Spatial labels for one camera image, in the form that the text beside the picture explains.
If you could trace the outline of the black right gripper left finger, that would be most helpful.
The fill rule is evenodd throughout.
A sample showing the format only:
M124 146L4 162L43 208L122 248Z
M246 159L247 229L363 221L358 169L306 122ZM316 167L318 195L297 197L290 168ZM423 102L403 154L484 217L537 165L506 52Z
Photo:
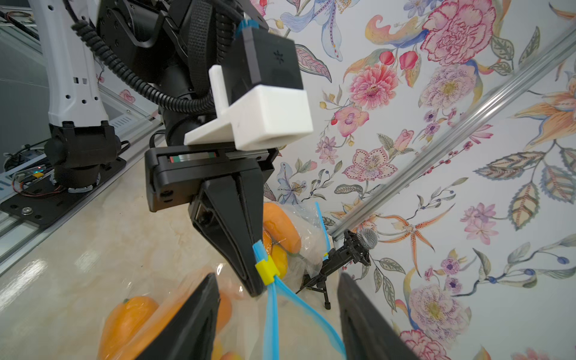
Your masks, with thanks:
M221 297L214 273L151 318L134 339L135 359L210 359Z

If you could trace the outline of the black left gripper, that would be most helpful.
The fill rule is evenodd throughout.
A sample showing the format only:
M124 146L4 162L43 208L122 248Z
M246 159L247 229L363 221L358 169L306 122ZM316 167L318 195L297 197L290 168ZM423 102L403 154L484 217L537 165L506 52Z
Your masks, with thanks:
M191 203L193 227L231 265L252 297L265 285L253 244L262 239L263 183L277 148L241 151L233 143L151 148L145 153L150 212Z

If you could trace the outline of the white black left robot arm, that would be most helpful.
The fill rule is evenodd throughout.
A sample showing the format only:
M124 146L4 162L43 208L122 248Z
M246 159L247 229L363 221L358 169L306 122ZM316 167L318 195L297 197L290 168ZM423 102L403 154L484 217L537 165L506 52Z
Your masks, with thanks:
M209 67L255 65L236 37L234 1L33 1L49 82L45 148L53 180L65 191L90 191L122 144L101 103L95 62L156 104L166 123L165 149L145 154L148 206L189 204L193 227L228 261L251 296L265 286L255 265L262 238L263 185L275 146L243 150L217 140L186 146L184 135L216 121ZM235 44L244 45L231 52Z

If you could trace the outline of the orange mango front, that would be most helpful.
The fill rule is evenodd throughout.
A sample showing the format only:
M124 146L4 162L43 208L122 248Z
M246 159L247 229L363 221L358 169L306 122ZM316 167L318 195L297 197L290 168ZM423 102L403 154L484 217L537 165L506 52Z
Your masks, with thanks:
M189 274L162 302L148 295L118 304L103 325L99 359L215 359L233 303L212 271Z

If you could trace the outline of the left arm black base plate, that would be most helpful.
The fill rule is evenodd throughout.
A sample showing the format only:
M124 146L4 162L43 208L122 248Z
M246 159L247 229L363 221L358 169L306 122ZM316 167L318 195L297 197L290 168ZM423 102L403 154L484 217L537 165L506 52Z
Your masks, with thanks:
M98 185L84 193L56 190L50 178L40 180L31 186L33 197L15 194L1 203L1 211L40 228L50 227L90 194L102 188L112 177L123 170L126 164L126 160L117 157L113 162L101 165Z

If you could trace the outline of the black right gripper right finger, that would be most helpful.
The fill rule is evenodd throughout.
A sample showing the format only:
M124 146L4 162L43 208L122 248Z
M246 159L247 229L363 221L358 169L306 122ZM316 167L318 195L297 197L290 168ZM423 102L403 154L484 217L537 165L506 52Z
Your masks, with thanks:
M348 274L340 275L337 299L348 359L418 359Z

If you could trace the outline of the large orange mango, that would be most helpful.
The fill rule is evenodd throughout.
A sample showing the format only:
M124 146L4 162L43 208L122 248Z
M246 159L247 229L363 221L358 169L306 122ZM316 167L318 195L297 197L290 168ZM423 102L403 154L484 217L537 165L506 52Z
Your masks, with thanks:
M262 225L287 252L297 254L302 249L302 240L295 225L276 203L263 204Z

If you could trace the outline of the clear zip-top bag blue zipper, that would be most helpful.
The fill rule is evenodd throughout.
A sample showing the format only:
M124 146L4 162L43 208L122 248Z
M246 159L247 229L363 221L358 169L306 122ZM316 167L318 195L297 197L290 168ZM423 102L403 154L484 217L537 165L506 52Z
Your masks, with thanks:
M294 292L320 273L323 261L333 249L317 202L264 202L262 242L280 272L280 279Z

